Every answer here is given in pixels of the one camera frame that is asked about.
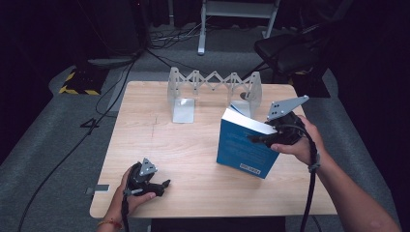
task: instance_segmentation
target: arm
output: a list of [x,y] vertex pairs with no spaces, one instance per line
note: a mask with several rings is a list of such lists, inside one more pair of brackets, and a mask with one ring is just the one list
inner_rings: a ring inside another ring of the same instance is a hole
[[[102,219],[102,221],[114,221],[112,223],[103,223],[100,224],[97,228],[97,232],[116,232],[120,230],[120,227],[118,225],[122,225],[123,219],[121,216],[121,206],[122,206],[122,201],[123,201],[123,191],[124,188],[126,187],[127,183],[127,178],[129,175],[130,170],[128,170],[121,181],[121,185],[115,190],[114,196],[112,197],[111,204],[109,205],[109,208]],[[141,205],[144,202],[147,202],[151,199],[156,197],[156,195],[153,192],[148,192],[144,195],[141,196],[129,196],[128,197],[128,202],[129,202],[129,212],[132,214],[136,208]]]
[[[326,151],[317,127],[301,117],[320,154],[317,176],[335,204],[345,231],[400,231],[392,217],[368,193],[362,190]],[[308,140],[303,137],[292,146],[273,144],[272,149],[295,157],[309,165]]]

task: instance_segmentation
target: blue book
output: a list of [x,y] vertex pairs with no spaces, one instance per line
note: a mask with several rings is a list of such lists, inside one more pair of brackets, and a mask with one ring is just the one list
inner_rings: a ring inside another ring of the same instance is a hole
[[252,143],[248,136],[275,132],[277,131],[267,124],[227,108],[220,121],[217,163],[265,179],[277,160],[278,152],[264,143]]

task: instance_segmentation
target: gray floor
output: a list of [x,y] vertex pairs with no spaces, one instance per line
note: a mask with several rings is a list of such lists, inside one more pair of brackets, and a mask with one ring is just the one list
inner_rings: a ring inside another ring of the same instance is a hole
[[[261,39],[261,30],[240,29],[213,31],[208,34],[206,53],[196,54],[197,37],[154,53],[197,70],[222,76],[232,72],[247,73],[261,60],[252,45]],[[190,73],[177,63],[170,65],[181,73]],[[124,68],[111,70],[102,88],[104,96],[58,94],[73,67],[67,67],[49,83],[54,97],[23,135],[0,167],[0,231],[16,231],[23,211],[36,188],[50,171],[87,133],[79,126],[91,118],[98,119],[113,97],[113,86]],[[132,71],[169,72],[169,67],[144,53]],[[269,71],[261,73],[269,79]],[[395,206],[389,189],[372,162],[366,147],[337,98],[337,83],[331,72],[323,76],[331,97],[310,99],[303,106],[307,117],[322,131],[328,150],[340,166],[379,201],[394,218]],[[93,231],[98,222],[90,217],[91,196],[84,191],[99,179],[115,118],[105,117],[100,127],[86,136],[76,150],[56,169],[31,205],[22,231]],[[323,231],[342,231],[337,216],[318,216]],[[287,231],[298,231],[301,217],[287,217]],[[147,231],[149,219],[132,219],[132,231]],[[310,219],[307,231],[318,231]]]

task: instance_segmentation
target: metal stand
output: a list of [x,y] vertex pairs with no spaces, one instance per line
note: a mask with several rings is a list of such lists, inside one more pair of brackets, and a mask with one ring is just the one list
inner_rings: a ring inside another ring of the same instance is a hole
[[194,95],[199,94],[201,86],[216,91],[224,86],[228,91],[226,95],[227,107],[231,107],[245,116],[253,117],[262,100],[262,85],[259,72],[242,80],[235,72],[222,78],[217,72],[202,76],[199,71],[193,71],[188,76],[183,76],[177,68],[171,68],[168,80],[167,98],[171,108],[172,122],[193,123],[195,99],[182,96],[182,88],[189,87]]
[[206,16],[238,16],[269,18],[268,30],[262,33],[263,38],[271,36],[275,18],[277,17],[280,0],[275,3],[242,3],[242,2],[214,2],[202,0],[201,32],[199,35],[198,55],[205,54]]

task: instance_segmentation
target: black mat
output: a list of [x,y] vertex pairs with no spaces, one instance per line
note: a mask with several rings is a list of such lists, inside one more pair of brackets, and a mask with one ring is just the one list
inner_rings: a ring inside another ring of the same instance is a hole
[[151,232],[285,232],[285,217],[156,218]]

